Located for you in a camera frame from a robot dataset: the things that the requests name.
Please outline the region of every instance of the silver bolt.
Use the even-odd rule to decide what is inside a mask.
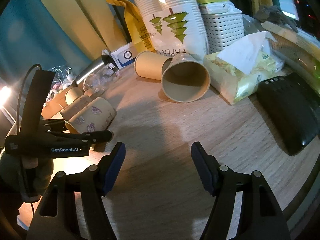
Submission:
[[[95,171],[95,170],[97,170],[97,168],[98,168],[98,166],[95,165],[95,164],[90,165],[90,166],[89,166],[89,171]]]
[[[228,166],[226,166],[226,165],[221,165],[221,166],[219,167],[219,169],[220,169],[221,171],[227,171],[227,170],[229,170]]]
[[[56,174],[56,176],[57,176],[58,178],[61,178],[61,177],[64,176],[64,174],[66,174],[64,171],[58,171],[57,174]]]
[[[253,175],[256,176],[257,178],[261,177],[262,173],[260,171],[254,171]]]

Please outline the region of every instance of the yellow bag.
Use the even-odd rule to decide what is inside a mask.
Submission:
[[[145,50],[155,51],[149,33],[143,23],[138,8],[128,0],[106,0],[108,4],[124,7],[124,20],[127,24],[132,42],[140,53]]]

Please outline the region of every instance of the plastic basket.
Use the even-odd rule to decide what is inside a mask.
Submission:
[[[204,26],[209,41],[209,52],[222,51],[244,36],[242,11],[220,14],[203,14]]]

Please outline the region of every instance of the wood grain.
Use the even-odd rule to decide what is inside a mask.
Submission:
[[[202,99],[179,104],[164,95],[159,82],[138,77],[133,67],[121,74],[103,95],[117,110],[109,127],[112,141],[97,145],[88,157],[54,161],[54,174],[81,172],[109,154],[117,141],[125,143],[123,166],[113,190],[103,198],[119,240],[200,238],[214,198],[203,189],[192,162],[195,141],[234,171],[260,170],[282,209],[317,160],[318,137],[297,156],[282,150],[274,125],[254,95],[230,106],[211,88]],[[76,198],[82,236],[89,238],[80,194]],[[237,198],[229,237],[235,235],[240,207]]]

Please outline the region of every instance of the brown paper cup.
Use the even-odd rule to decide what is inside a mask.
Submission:
[[[77,98],[71,105],[63,108],[60,111],[60,115],[62,116],[63,120],[68,121],[90,102],[92,102],[92,99],[88,95],[84,94],[83,96]]]
[[[71,105],[73,101],[75,101],[77,98],[79,98],[83,94],[84,94],[83,91],[78,87],[70,88],[65,95],[65,100],[67,105]]]
[[[181,53],[163,69],[161,84],[167,97],[188,103],[201,98],[208,91],[210,75],[192,56]]]
[[[65,125],[71,133],[103,131],[115,116],[116,111],[108,101],[96,98],[69,121],[65,121]]]
[[[167,68],[172,58],[151,52],[139,53],[134,61],[134,70],[140,77],[161,80],[163,68]]]

